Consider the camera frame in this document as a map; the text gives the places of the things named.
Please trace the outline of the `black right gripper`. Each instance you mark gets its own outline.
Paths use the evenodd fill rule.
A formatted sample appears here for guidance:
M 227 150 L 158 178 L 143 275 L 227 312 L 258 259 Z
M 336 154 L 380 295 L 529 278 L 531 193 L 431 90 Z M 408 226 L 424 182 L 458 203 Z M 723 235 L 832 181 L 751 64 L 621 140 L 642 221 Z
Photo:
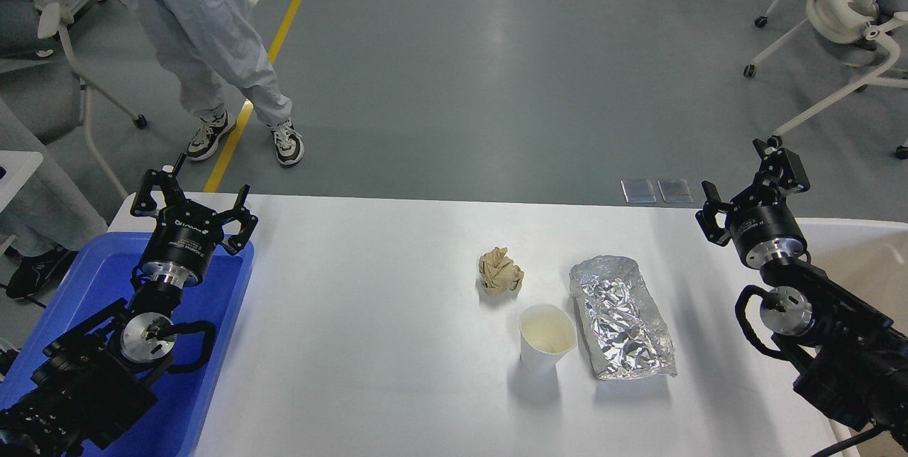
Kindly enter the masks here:
M 810 182 L 800 156 L 782 146 L 781 137 L 752 141 L 760 165 L 743 202 L 722 201 L 713 182 L 701 182 L 706 201 L 695 220 L 710 243 L 721 247 L 735 244 L 746 268 L 758 270 L 776 258 L 800 258 L 807 253 L 807 240 L 788 208 L 794 193 L 807 192 Z M 726 227 L 718 214 L 726 215 Z

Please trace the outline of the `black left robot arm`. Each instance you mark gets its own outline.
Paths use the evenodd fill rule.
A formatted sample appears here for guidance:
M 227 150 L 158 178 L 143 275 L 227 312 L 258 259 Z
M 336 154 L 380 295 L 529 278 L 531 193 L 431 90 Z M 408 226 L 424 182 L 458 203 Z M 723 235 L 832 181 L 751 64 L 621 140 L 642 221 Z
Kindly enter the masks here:
M 2 411 L 4 456 L 80 456 L 85 441 L 107 448 L 152 409 L 153 383 L 188 374 L 214 353 L 212 321 L 174 322 L 184 289 L 204 280 L 215 250 L 236 255 L 258 224 L 243 185 L 217 212 L 186 197 L 172 170 L 147 170 L 131 207 L 155 219 L 133 267 L 133 296 L 117 299 L 43 348 L 35 389 Z

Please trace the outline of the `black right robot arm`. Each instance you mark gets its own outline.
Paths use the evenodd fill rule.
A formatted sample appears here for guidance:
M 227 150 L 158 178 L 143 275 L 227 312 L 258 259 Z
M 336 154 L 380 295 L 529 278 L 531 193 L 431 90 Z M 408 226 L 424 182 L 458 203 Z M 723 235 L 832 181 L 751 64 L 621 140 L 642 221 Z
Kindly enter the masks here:
M 735 316 L 763 356 L 797 370 L 792 389 L 828 419 L 854 431 L 823 448 L 830 456 L 887 432 L 901 447 L 907 431 L 906 337 L 894 321 L 811 263 L 807 240 L 786 199 L 806 192 L 809 179 L 781 137 L 753 140 L 760 158 L 753 181 L 721 199 L 706 195 L 695 220 L 710 243 L 732 243 L 740 262 L 757 270 L 764 287 L 746 285 Z

